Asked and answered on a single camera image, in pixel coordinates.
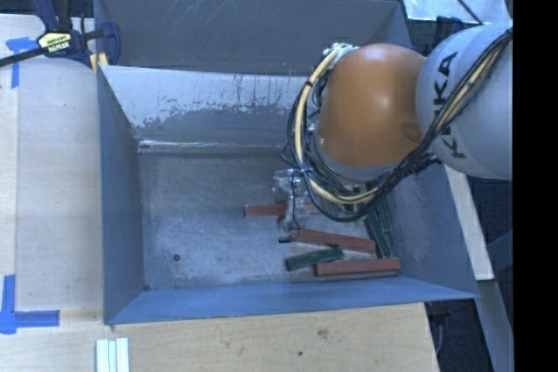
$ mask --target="yellow cable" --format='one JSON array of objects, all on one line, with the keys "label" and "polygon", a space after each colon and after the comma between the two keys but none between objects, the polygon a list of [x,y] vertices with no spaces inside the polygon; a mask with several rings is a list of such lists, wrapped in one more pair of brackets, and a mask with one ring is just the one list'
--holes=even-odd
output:
[{"label": "yellow cable", "polygon": [[[340,50],[341,49],[338,45],[333,46],[330,54],[323,59],[320,65],[318,65],[317,68],[314,70],[314,72],[310,75],[308,81],[306,81],[303,90],[301,92],[300,101],[298,103],[298,107],[296,108],[296,115],[295,115],[295,150],[296,150],[296,156],[301,161],[303,160],[303,142],[302,142],[301,124],[303,122],[306,101],[308,100],[308,96],[310,94],[310,91],[312,90],[312,87],[314,86],[314,83],[325,73],[326,69],[328,68],[328,65],[335,58],[335,56]],[[313,179],[310,179],[310,186],[314,191],[316,191],[317,194],[324,197],[325,199],[342,205],[355,205],[358,203],[364,203],[365,201],[371,199],[377,191],[377,188],[374,188],[371,191],[356,196],[337,197],[332,193],[329,193],[328,191],[323,189]]]}]

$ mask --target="scratches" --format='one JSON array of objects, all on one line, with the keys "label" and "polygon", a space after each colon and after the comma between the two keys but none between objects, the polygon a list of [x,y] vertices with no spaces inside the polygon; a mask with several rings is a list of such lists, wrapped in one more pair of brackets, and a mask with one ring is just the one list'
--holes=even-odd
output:
[{"label": "scratches", "polygon": [[178,25],[180,22],[186,19],[186,17],[192,16],[200,8],[200,6],[206,1],[207,0],[196,0],[194,3],[192,3],[188,7],[188,9],[184,11],[184,13],[178,18],[178,20],[174,22],[174,26]]}]

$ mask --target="wooden surface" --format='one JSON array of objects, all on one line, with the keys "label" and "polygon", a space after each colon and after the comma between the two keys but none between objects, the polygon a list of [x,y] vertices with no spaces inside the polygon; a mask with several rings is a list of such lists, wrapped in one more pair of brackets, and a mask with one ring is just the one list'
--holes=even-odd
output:
[{"label": "wooden surface", "polygon": [[[3,43],[6,38],[35,37],[37,26],[40,27],[40,22],[37,24],[35,17],[0,15],[0,40]],[[0,48],[0,57],[9,54],[7,49]],[[32,244],[16,244],[16,238],[22,235],[16,231],[17,95],[25,85],[11,89],[10,78],[10,67],[0,69],[0,288],[4,275],[15,273],[18,280],[20,273],[29,272],[29,268],[22,266],[26,259],[32,258],[34,262],[40,259],[51,268],[60,268],[58,274],[66,279],[84,271],[89,261],[67,246],[72,240],[66,237],[71,234],[68,219],[62,219],[54,233],[43,233],[43,237],[65,234],[58,238],[61,243],[58,254],[48,250],[41,253],[40,246],[33,248]],[[81,233],[72,237],[84,240]],[[91,243],[98,243],[95,237]],[[73,257],[66,258],[67,253]],[[72,283],[75,293],[72,299],[92,285],[100,287],[97,280],[84,277]],[[45,287],[43,292],[49,300],[61,293],[56,287]],[[64,293],[60,298],[67,300]],[[77,304],[62,310],[58,328],[20,328],[15,335],[0,335],[0,371],[93,371],[95,341],[120,337],[129,339],[133,372],[439,370],[421,303],[117,327],[106,326],[101,315],[102,308]]]},{"label": "wooden surface", "polygon": [[438,371],[424,306],[117,326],[99,312],[0,338],[2,371],[93,371],[99,338],[127,337],[132,372]]}]

